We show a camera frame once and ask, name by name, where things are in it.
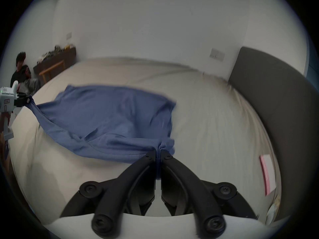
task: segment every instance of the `light switch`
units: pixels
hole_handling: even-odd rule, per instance
[[[224,57],[225,57],[225,53],[223,53],[223,52],[221,52],[219,50],[212,49],[211,50],[211,54],[209,55],[209,57],[217,59],[219,61],[223,61]]]

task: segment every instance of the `blue cloth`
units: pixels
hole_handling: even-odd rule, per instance
[[[174,154],[175,103],[142,90],[67,86],[52,102],[26,105],[58,144],[82,157],[133,163],[156,149]]]

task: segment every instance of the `pink notebook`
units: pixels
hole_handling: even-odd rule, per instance
[[[270,155],[261,155],[260,162],[264,173],[266,196],[276,188],[275,169]]]

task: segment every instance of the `mattress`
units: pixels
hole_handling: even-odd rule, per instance
[[[230,182],[258,219],[281,194],[278,163],[269,137],[254,109],[220,78],[177,64],[132,58],[95,58],[79,62],[46,83],[36,104],[52,101],[67,85],[128,86],[164,95],[176,102],[172,113],[174,157],[201,180]],[[118,177],[129,164],[80,157],[55,143],[33,113],[23,107],[15,118],[10,158],[20,189],[43,225],[59,218],[86,181]],[[270,154],[276,189],[265,196],[260,155]],[[156,187],[148,216],[169,216]]]

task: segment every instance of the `upholstered headboard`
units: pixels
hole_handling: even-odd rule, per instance
[[[319,94],[293,67],[247,47],[229,83],[254,107],[272,142],[282,183],[276,219],[291,215],[318,167]]]

